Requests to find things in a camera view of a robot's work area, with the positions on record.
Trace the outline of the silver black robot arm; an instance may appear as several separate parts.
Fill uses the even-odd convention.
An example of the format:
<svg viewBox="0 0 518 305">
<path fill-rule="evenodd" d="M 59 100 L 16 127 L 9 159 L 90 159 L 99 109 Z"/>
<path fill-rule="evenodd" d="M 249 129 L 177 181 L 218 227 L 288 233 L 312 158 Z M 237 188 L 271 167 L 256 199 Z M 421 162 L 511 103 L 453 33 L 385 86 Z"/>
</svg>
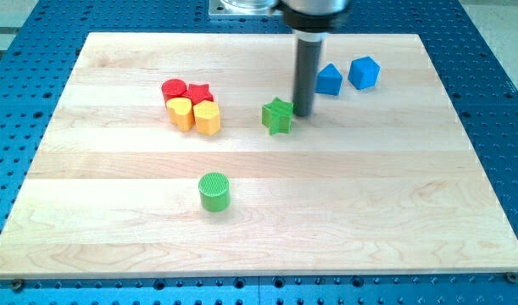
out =
<svg viewBox="0 0 518 305">
<path fill-rule="evenodd" d="M 350 0 L 277 0 L 270 7 L 280 12 L 293 34 L 305 42 L 321 42 L 347 23 Z"/>
</svg>

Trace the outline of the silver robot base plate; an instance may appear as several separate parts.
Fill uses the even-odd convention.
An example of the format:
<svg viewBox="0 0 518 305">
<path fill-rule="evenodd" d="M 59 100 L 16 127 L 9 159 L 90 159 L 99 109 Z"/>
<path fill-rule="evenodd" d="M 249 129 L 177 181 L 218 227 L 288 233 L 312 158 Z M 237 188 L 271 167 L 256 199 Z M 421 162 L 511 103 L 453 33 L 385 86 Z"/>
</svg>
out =
<svg viewBox="0 0 518 305">
<path fill-rule="evenodd" d="M 272 14 L 277 0 L 209 0 L 209 16 L 263 16 Z"/>
</svg>

